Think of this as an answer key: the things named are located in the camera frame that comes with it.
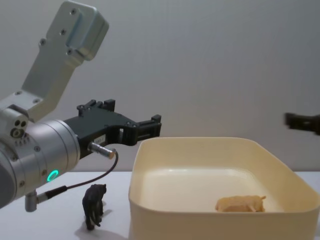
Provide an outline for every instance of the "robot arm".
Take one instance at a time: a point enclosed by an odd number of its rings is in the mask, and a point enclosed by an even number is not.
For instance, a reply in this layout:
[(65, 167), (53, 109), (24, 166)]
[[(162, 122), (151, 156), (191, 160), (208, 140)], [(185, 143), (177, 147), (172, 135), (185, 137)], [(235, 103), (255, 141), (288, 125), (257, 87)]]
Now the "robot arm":
[(52, 112), (76, 67), (95, 57), (108, 29), (96, 8), (64, 2), (39, 42), (21, 90), (0, 101), (0, 134), (21, 138), (28, 121)]
[[(114, 112), (114, 100), (79, 105), (78, 116), (66, 121), (37, 122), (54, 110), (75, 68), (95, 57), (108, 28), (94, 7), (64, 2), (21, 90), (0, 101), (0, 208), (26, 196), (25, 209), (33, 212), (66, 186), (39, 196), (36, 189), (81, 158), (95, 152), (111, 159), (116, 152), (108, 144), (133, 146), (160, 135), (161, 116), (132, 121)], [(28, 121), (37, 123), (27, 128)]]

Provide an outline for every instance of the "bolt hole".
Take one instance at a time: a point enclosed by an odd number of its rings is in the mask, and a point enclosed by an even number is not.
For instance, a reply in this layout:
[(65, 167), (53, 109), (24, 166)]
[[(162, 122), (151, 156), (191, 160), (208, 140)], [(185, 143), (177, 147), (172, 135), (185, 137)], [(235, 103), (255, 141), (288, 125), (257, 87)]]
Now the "bolt hole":
[(15, 129), (14, 131), (13, 131), (13, 137), (14, 138), (17, 138), (17, 137), (19, 137), (20, 136), (20, 131), (18, 130), (18, 129)]
[(61, 35), (61, 36), (63, 36), (63, 35), (65, 35), (65, 34), (66, 34), (66, 32), (67, 32), (67, 30), (62, 29), (62, 30), (61, 30), (61, 32), (60, 32), (60, 35)]
[(77, 12), (77, 10), (74, 8), (74, 9), (72, 9), (72, 10), (70, 11), (70, 14), (71, 14), (71, 15), (75, 15), (76, 12)]
[(42, 38), (41, 40), (40, 40), (40, 46), (43, 46), (43, 45), (45, 45), (46, 44), (46, 40), (44, 39), (44, 38)]
[(36, 152), (40, 152), (40, 147), (39, 146), (35, 146), (34, 148), (33, 148)]

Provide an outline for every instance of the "green led ring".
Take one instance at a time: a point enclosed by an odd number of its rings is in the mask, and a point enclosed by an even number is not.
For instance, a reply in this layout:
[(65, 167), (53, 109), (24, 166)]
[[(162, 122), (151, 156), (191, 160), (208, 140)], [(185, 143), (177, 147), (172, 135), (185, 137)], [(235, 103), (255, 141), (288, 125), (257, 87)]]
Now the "green led ring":
[(55, 179), (56, 177), (58, 177), (59, 175), (59, 171), (58, 170), (53, 170), (52, 172), (50, 172), (48, 178), (46, 179), (48, 182), (52, 181), (53, 179)]

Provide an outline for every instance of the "tan toy animal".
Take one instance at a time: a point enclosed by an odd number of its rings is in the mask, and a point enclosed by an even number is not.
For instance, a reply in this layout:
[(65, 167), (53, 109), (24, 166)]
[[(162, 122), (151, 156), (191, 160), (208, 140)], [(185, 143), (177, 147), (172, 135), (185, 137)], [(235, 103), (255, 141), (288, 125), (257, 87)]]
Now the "tan toy animal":
[(231, 196), (218, 200), (215, 210), (218, 212), (264, 212), (263, 199), (266, 196)]

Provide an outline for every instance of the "black cable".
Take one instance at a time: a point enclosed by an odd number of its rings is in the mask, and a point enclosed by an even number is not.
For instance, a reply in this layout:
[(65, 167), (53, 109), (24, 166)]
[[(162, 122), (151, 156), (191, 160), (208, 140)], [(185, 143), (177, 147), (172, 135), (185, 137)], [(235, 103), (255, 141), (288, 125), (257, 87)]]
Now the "black cable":
[(116, 152), (115, 152), (115, 160), (114, 160), (114, 163), (113, 163), (112, 167), (111, 167), (108, 171), (106, 171), (104, 174), (102, 174), (102, 175), (100, 175), (100, 176), (98, 176), (98, 177), (96, 177), (96, 178), (93, 178), (93, 179), (91, 179), (91, 180), (84, 181), (84, 182), (81, 182), (81, 183), (78, 183), (78, 184), (75, 184), (75, 185), (68, 186), (67, 189), (68, 189), (68, 190), (69, 190), (69, 189), (74, 189), (74, 188), (77, 188), (77, 187), (80, 187), (80, 186), (83, 186), (83, 185), (86, 185), (86, 184), (90, 184), (90, 183), (95, 182), (95, 181), (97, 181), (97, 180), (99, 180), (99, 179), (102, 179), (103, 177), (105, 177), (105, 176), (107, 176), (109, 173), (111, 173), (111, 172), (113, 171), (113, 169), (115, 169), (115, 167), (116, 167), (117, 164), (118, 164), (118, 159), (119, 159), (119, 154), (118, 154), (118, 152), (116, 151)]
[(98, 176), (96, 178), (93, 178), (91, 180), (84, 181), (84, 182), (81, 182), (81, 183), (78, 183), (78, 184), (74, 184), (74, 185), (71, 185), (71, 186), (60, 186), (60, 187), (57, 187), (55, 189), (46, 191), (46, 192), (44, 192), (44, 194), (46, 195), (47, 200), (51, 199), (51, 198), (53, 198), (53, 197), (55, 197), (55, 196), (57, 196), (59, 194), (62, 194), (62, 193), (64, 193), (65, 191), (67, 191), (69, 189), (74, 189), (74, 188), (77, 188), (77, 187), (80, 187), (80, 186), (83, 186), (83, 185), (86, 185), (86, 184), (90, 184), (90, 183), (95, 182), (95, 181), (97, 181), (99, 179), (102, 179), (103, 177), (107, 176), (109, 173), (111, 173), (115, 169), (115, 167), (118, 164), (118, 160), (119, 160), (119, 154), (116, 151), (115, 152), (115, 160), (114, 160), (114, 163), (113, 163), (112, 167), (108, 171), (106, 171), (104, 174), (102, 174), (102, 175), (100, 175), (100, 176)]

